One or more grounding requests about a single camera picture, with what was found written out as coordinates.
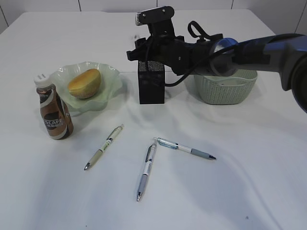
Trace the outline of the black blue right robot arm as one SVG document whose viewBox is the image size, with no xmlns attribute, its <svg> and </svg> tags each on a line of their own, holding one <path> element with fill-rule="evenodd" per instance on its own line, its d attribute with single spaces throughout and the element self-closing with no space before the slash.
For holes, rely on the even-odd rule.
<svg viewBox="0 0 307 230">
<path fill-rule="evenodd" d="M 307 110 L 307 37 L 280 34 L 238 42 L 222 34 L 200 36 L 196 43 L 182 36 L 168 35 L 137 40 L 127 51 L 129 61 L 156 61 L 171 68 L 181 78 L 166 84 L 173 87 L 188 75 L 229 77 L 237 70 L 276 72 L 284 91 L 292 94 Z"/>
</svg>

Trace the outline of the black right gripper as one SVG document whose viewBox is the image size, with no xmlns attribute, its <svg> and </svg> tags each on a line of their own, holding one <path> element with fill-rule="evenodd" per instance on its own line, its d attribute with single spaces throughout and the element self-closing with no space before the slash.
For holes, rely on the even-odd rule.
<svg viewBox="0 0 307 230">
<path fill-rule="evenodd" d="M 160 62 L 170 67 L 176 75 L 183 75 L 212 53 L 215 42 L 215 35 L 200 36 L 196 43 L 186 43 L 183 36 L 150 36 L 137 40 L 137 47 L 127 51 L 127 58 L 129 61 Z"/>
</svg>

